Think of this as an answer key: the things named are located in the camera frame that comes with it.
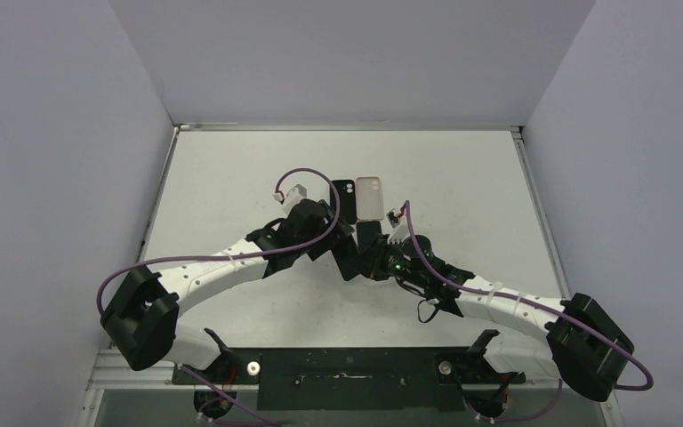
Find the beige phone case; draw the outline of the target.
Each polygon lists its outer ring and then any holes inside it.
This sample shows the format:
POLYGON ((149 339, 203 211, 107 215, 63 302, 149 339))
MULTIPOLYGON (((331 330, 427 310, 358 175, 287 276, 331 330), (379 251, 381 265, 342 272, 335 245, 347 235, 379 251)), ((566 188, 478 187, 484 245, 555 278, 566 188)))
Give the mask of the beige phone case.
POLYGON ((356 178, 359 222, 380 221, 384 217, 382 180, 376 176, 356 178))

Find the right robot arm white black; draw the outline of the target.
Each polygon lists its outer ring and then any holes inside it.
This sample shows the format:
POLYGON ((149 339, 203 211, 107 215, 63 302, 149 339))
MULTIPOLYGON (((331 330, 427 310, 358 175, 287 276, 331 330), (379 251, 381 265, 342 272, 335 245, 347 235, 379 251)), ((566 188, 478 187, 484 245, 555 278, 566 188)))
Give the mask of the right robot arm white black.
POLYGON ((535 339, 534 345, 497 343, 471 352, 467 368, 481 382, 505 372, 556 377, 581 396, 603 402, 619 389, 634 352, 629 337, 592 297, 546 298, 501 287, 436 257, 425 236, 396 243, 385 235, 364 238, 354 262, 360 275, 392 278, 436 310, 535 339))

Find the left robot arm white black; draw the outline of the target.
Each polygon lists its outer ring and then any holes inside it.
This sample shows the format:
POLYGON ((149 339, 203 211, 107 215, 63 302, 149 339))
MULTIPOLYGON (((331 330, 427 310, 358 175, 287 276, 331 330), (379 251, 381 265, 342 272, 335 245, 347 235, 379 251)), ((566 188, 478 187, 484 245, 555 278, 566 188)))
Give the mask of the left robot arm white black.
POLYGON ((181 322, 182 315, 235 286, 287 270, 303 255, 316 260, 344 251, 355 242, 353 232, 326 201, 303 199, 285 218, 248 233, 210 261, 157 272, 146 265, 132 268, 100 324, 133 371, 167 361, 218 383, 229 373, 228 346, 213 330, 181 322))

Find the black phone case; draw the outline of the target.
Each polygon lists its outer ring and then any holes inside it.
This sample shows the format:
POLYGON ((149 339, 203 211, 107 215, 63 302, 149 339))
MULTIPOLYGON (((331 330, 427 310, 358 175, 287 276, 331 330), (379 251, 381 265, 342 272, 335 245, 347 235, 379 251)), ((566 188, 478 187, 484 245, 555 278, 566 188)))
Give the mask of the black phone case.
POLYGON ((351 179, 332 180, 329 186, 330 206, 340 220, 355 225, 357 218, 356 183, 351 179))

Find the black phone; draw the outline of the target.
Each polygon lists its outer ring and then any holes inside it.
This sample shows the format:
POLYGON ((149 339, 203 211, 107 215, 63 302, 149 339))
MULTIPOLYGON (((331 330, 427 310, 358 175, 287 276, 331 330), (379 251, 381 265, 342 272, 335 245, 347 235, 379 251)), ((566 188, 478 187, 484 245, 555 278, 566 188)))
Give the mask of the black phone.
POLYGON ((364 240, 359 244, 353 236, 347 236, 332 249, 333 258, 344 281, 369 276, 372 245, 372 240, 364 240))
POLYGON ((364 221, 356 224, 357 244, 360 253, 374 246, 378 237, 382 234, 380 221, 364 221))

